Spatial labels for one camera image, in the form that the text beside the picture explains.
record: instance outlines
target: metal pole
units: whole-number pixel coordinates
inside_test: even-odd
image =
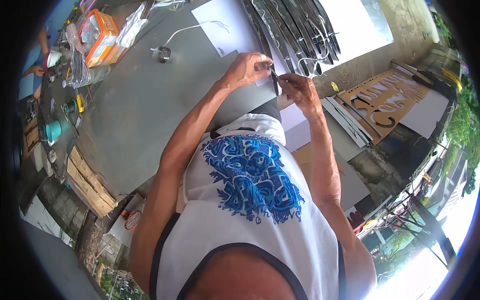
[[[113,280],[112,289],[110,290],[110,296],[108,297],[108,300],[112,299],[113,288],[115,287],[115,283],[117,282],[117,276],[118,276],[118,273],[115,272],[115,279]]]

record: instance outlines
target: tree trunk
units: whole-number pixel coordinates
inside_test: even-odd
[[[102,230],[95,225],[96,219],[97,216],[89,210],[85,222],[78,232],[75,245],[78,259],[84,264],[90,274],[93,273],[98,246],[103,236]]]
[[[103,267],[104,265],[102,263],[98,263],[98,266],[96,267],[95,279],[98,285],[100,285],[100,280],[102,279]]]

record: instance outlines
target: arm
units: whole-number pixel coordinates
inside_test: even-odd
[[[347,298],[363,299],[376,286],[377,278],[372,257],[353,232],[340,207],[340,176],[322,104],[311,79],[296,74],[279,77],[282,93],[292,97],[310,126],[312,153],[310,187],[312,200],[342,244]]]
[[[148,293],[156,244],[175,212],[180,181],[201,137],[223,100],[237,87],[270,75],[259,63],[272,62],[260,53],[241,53],[227,73],[183,118],[165,146],[144,212],[132,238],[129,269],[137,284]]]
[[[37,65],[33,65],[25,71],[24,77],[27,76],[30,73],[35,73],[35,75],[37,75],[37,76],[42,76],[44,72],[43,72],[42,67],[37,66]]]

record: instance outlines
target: red object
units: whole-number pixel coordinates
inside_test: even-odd
[[[355,234],[359,234],[362,231],[363,226],[365,226],[365,224],[367,223],[367,221],[363,219],[359,211],[356,211],[355,213],[350,213],[350,219],[348,219],[348,221],[352,226],[353,232]]]
[[[138,221],[142,217],[142,212],[139,210],[133,211],[125,221],[125,229],[132,230],[137,227]]]

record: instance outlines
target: gray workbench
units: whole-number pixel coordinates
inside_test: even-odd
[[[197,27],[175,35],[168,44],[168,63],[152,59],[150,48],[163,45],[178,29],[198,24],[191,10],[206,2],[196,0],[176,12],[153,10],[138,35],[142,37],[112,69],[83,115],[77,146],[114,197],[131,193],[156,173],[178,123],[237,55],[220,58]],[[220,106],[210,127],[228,124],[275,96],[272,83],[241,87]]]

